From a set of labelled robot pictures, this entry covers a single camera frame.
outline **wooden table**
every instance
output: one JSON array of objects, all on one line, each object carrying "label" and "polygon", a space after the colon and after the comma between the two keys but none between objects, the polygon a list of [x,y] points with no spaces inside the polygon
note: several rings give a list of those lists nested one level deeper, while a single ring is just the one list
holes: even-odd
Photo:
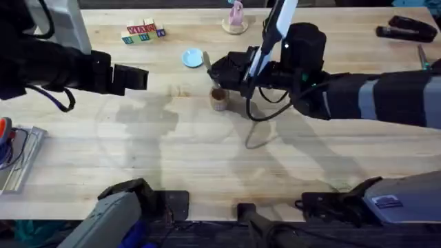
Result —
[{"label": "wooden table", "polygon": [[[189,191],[191,220],[234,220],[239,202],[256,203],[274,220],[302,220],[288,207],[302,192],[345,191],[373,176],[441,169],[437,130],[319,121],[294,109],[254,126],[244,118],[245,104],[237,94],[230,111],[213,111],[205,68],[186,68],[181,53],[200,48],[215,61],[230,50],[260,45],[269,12],[246,10],[250,29],[230,36],[221,28],[228,11],[83,11],[93,48],[110,53],[114,63],[149,70],[148,91],[125,97],[75,91],[77,106],[69,114],[33,92],[1,102],[2,116],[49,135],[24,191],[0,197],[0,219],[82,219],[107,186],[143,177],[154,189]],[[395,14],[435,25],[425,8],[297,9],[294,21],[314,23],[326,33],[329,72],[419,69],[417,43],[374,34]],[[124,45],[125,23],[147,17],[164,23],[168,35]],[[430,60],[441,57],[440,35],[424,49]],[[274,51],[278,59],[279,46]],[[261,114],[280,107],[259,97],[254,103]]]}]

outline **toy block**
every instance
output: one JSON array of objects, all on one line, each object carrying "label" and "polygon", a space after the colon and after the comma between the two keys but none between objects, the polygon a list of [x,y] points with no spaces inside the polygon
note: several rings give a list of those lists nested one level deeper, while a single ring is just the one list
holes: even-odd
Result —
[{"label": "toy block", "polygon": [[144,26],[145,26],[145,29],[147,30],[146,32],[156,31],[156,26],[154,25],[153,18],[144,19]]},{"label": "toy block", "polygon": [[126,43],[127,45],[133,44],[133,40],[130,36],[130,33],[127,31],[121,32],[121,39]]},{"label": "toy block", "polygon": [[135,34],[131,36],[133,43],[138,44],[143,42],[143,40],[140,38],[139,34]]},{"label": "toy block", "polygon": [[130,21],[127,24],[127,30],[130,34],[143,34],[147,32],[143,20]]},{"label": "toy block", "polygon": [[147,35],[148,35],[149,38],[151,38],[151,39],[158,38],[158,35],[156,34],[156,31],[148,32]]},{"label": "toy block", "polygon": [[140,34],[139,38],[141,39],[141,41],[148,41],[151,39],[150,35],[148,34]]},{"label": "toy block", "polygon": [[158,37],[164,37],[165,36],[164,25],[158,25],[156,27],[156,34],[158,35]]}]

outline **blue plate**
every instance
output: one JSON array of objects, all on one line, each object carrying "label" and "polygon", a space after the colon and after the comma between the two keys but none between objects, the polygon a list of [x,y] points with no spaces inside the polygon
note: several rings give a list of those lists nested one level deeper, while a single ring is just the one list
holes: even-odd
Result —
[{"label": "blue plate", "polygon": [[182,54],[181,60],[189,68],[197,68],[202,65],[202,51],[196,48],[187,49]]}]

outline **wire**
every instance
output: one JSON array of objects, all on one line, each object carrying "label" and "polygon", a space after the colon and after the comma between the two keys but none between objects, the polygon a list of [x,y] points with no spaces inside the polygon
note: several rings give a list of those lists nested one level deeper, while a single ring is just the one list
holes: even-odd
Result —
[{"label": "wire", "polygon": [[45,34],[23,34],[26,37],[32,37],[37,39],[49,39],[52,37],[55,33],[55,26],[54,26],[54,20],[52,19],[52,15],[50,14],[48,5],[44,0],[38,0],[41,7],[43,8],[43,11],[46,15],[46,18],[48,19],[49,23],[49,30]]},{"label": "wire", "polygon": [[331,236],[327,236],[327,235],[322,235],[322,234],[317,234],[315,232],[312,231],[307,231],[303,228],[299,228],[299,227],[295,227],[293,225],[287,224],[287,223],[278,223],[275,225],[272,225],[269,229],[267,229],[264,233],[264,239],[266,239],[266,241],[268,242],[268,245],[273,245],[273,239],[271,239],[271,237],[274,237],[273,234],[278,231],[278,229],[290,229],[294,232],[301,231],[305,234],[308,234],[310,236],[316,237],[316,238],[321,238],[324,240],[330,240],[333,242],[337,242],[337,243],[341,243],[341,244],[346,244],[346,245],[353,245],[355,247],[362,247],[362,248],[379,248],[377,246],[371,246],[371,245],[365,245],[359,242],[354,242],[351,240],[346,240],[346,239],[341,239],[341,238],[335,238],[335,237],[331,237]]},{"label": "wire", "polygon": [[269,116],[265,116],[263,118],[256,118],[252,115],[251,113],[251,99],[247,99],[246,101],[246,111],[247,111],[247,115],[248,118],[252,121],[256,121],[256,122],[262,122],[262,121],[269,121],[272,118],[278,116],[279,114],[282,114],[285,110],[289,109],[289,107],[291,107],[291,103],[286,104],[285,106],[283,106],[281,109],[279,109],[277,112],[269,115]]},{"label": "wire", "polygon": [[313,92],[314,90],[317,90],[317,89],[320,88],[320,87],[324,87],[324,86],[327,86],[327,85],[329,85],[329,83],[321,83],[321,84],[318,84],[318,85],[316,85],[316,86],[313,86],[313,87],[309,88],[308,90],[305,90],[304,92],[302,92],[302,94],[300,94],[300,95],[294,100],[293,103],[288,103],[288,104],[286,104],[284,107],[282,107],[282,108],[281,108],[280,110],[278,110],[277,112],[273,113],[273,114],[270,115],[270,116],[266,116],[266,117],[264,117],[264,118],[256,118],[256,117],[252,116],[252,114],[251,114],[251,99],[247,99],[247,101],[246,101],[246,110],[247,110],[248,118],[250,118],[252,121],[256,121],[256,122],[269,121],[269,120],[271,120],[272,118],[278,116],[279,114],[282,114],[285,110],[289,109],[289,107],[291,107],[291,104],[294,104],[296,101],[300,100],[302,97],[304,97],[304,96],[306,96],[307,94]]},{"label": "wire", "polygon": [[23,128],[14,128],[13,130],[24,132],[25,133],[25,139],[23,140],[23,145],[21,146],[21,151],[20,151],[19,155],[11,163],[9,163],[10,165],[15,164],[19,160],[19,158],[21,158],[21,155],[23,155],[23,152],[24,152],[25,147],[26,147],[26,143],[28,142],[28,138],[29,138],[29,132],[27,130],[24,130]]},{"label": "wire", "polygon": [[260,95],[269,103],[279,103],[279,102],[283,101],[283,99],[285,99],[285,97],[288,95],[288,92],[285,92],[283,94],[283,96],[280,97],[277,101],[271,101],[271,100],[269,100],[269,98],[267,98],[267,96],[265,96],[261,87],[259,87],[259,92],[260,92]]},{"label": "wire", "polygon": [[51,100],[62,112],[69,112],[70,110],[73,110],[75,107],[75,97],[74,95],[71,93],[70,90],[64,88],[64,92],[66,93],[66,95],[69,98],[69,106],[66,107],[64,106],[60,101],[58,101],[55,97],[53,97],[51,94],[49,94],[47,91],[40,89],[39,87],[35,86],[35,85],[25,85],[26,88],[34,90],[44,96],[46,96],[47,98],[49,98],[49,100]]},{"label": "wire", "polygon": [[265,57],[265,55],[261,54],[260,58],[257,62],[257,67],[256,67],[256,70],[254,71],[253,79],[252,79],[250,87],[249,87],[249,91],[247,94],[246,106],[245,106],[248,118],[252,121],[255,121],[255,122],[262,122],[262,121],[271,120],[272,118],[278,116],[279,114],[282,114],[285,110],[287,110],[289,107],[291,107],[291,103],[288,103],[284,107],[282,107],[280,110],[278,110],[277,112],[273,113],[270,116],[266,116],[263,118],[256,118],[252,115],[252,113],[251,113],[251,98],[252,98],[252,94],[253,94],[254,89],[256,89],[256,80],[257,80],[258,73],[260,71],[260,67],[262,67],[264,57]]},{"label": "wire", "polygon": [[161,248],[165,241],[167,240],[168,236],[170,236],[170,234],[173,233],[173,231],[185,231],[188,230],[190,227],[194,226],[196,223],[191,223],[189,225],[187,225],[186,227],[179,227],[178,225],[174,225],[170,230],[168,230],[168,232],[164,235],[164,237],[161,239],[160,243],[158,244],[158,248]]}]

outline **wooden cup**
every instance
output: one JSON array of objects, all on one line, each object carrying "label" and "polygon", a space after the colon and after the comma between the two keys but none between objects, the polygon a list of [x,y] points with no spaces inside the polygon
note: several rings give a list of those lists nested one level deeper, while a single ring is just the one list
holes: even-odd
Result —
[{"label": "wooden cup", "polygon": [[209,91],[209,101],[214,110],[226,110],[229,102],[228,90],[212,87],[212,89]]}]

